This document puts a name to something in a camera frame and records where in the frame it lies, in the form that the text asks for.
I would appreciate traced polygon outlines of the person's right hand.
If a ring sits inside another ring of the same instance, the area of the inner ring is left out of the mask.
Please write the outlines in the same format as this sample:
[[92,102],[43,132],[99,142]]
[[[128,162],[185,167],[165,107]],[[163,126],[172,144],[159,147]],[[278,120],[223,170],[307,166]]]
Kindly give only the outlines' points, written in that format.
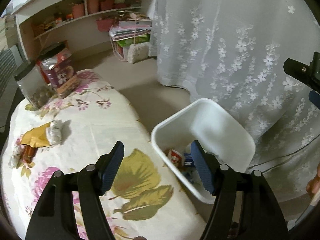
[[310,180],[306,186],[306,191],[310,198],[312,198],[319,190],[320,185],[320,163],[317,165],[316,175]]

